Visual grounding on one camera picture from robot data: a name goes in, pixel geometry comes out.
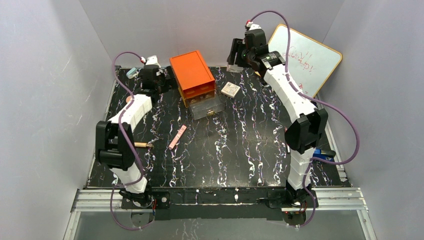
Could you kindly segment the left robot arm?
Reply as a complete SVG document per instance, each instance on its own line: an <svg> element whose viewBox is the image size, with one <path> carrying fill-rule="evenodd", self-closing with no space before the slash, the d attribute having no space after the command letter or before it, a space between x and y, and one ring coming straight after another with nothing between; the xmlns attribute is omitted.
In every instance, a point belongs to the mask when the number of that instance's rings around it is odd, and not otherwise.
<svg viewBox="0 0 424 240"><path fill-rule="evenodd" d="M95 159L107 166L125 190L133 194L144 193L148 184L133 132L159 95L177 88L170 66L148 64L139 75L140 88L130 94L129 102L109 120L99 121L95 130Z"/></svg>

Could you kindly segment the clear plastic drawer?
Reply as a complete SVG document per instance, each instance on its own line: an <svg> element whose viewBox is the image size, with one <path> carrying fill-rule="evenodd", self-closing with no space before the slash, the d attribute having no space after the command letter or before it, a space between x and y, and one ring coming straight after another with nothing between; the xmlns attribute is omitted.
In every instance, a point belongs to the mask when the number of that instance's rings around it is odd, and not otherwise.
<svg viewBox="0 0 424 240"><path fill-rule="evenodd" d="M226 103L220 95L215 95L214 97L205 98L189 104L189 109L194 120L212 116L224 111L225 108Z"/></svg>

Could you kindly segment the white printed box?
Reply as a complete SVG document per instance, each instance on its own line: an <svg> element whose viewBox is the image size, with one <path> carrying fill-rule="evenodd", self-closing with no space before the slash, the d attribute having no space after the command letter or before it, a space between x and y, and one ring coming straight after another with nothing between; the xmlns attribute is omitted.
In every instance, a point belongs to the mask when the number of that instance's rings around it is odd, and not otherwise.
<svg viewBox="0 0 424 240"><path fill-rule="evenodd" d="M240 89L241 87L239 85L227 82L221 89L220 93L227 97L234 98L236 94L240 91Z"/></svg>

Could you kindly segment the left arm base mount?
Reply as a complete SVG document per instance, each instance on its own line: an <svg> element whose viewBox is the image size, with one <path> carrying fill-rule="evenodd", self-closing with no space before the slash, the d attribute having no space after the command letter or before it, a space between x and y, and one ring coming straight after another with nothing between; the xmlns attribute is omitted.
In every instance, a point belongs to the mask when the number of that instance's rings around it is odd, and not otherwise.
<svg viewBox="0 0 424 240"><path fill-rule="evenodd" d="M144 193L132 193L121 189L118 193L122 196L122 209L161 210L170 207L171 196L167 191L153 191L152 189L148 189Z"/></svg>

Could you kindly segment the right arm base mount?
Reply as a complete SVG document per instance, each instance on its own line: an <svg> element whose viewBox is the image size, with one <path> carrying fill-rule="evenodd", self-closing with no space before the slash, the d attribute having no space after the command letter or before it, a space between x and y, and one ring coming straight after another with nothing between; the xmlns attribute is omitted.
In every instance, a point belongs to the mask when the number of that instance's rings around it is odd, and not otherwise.
<svg viewBox="0 0 424 240"><path fill-rule="evenodd" d="M295 207L295 203L303 205L306 203L307 208L318 207L318 200L313 200L311 195L304 189L296 191L285 188L270 190L266 193L267 206L271 209L291 208Z"/></svg>

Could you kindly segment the white cube box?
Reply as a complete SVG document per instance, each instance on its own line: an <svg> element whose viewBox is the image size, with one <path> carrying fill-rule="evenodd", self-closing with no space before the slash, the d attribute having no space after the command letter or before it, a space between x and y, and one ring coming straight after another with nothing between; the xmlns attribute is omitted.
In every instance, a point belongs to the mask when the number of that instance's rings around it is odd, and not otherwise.
<svg viewBox="0 0 424 240"><path fill-rule="evenodd" d="M228 64L226 66L226 71L231 73L240 73L244 68L237 66L237 65L230 65Z"/></svg>

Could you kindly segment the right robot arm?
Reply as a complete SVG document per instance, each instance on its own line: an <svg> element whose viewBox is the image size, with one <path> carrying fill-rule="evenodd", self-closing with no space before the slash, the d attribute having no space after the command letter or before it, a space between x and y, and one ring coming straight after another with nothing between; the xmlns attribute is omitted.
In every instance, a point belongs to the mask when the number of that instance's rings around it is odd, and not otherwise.
<svg viewBox="0 0 424 240"><path fill-rule="evenodd" d="M169 59L182 102L195 120L222 112L225 94L218 91L215 78L199 51ZM290 126L284 133L290 150L290 172L286 187L298 192L310 185L310 165L324 131L328 113L318 109L298 87L288 69L288 57L269 49L264 30L249 23L243 38L234 38L227 58L227 70L239 73L246 68L258 72L285 107Z"/></svg>

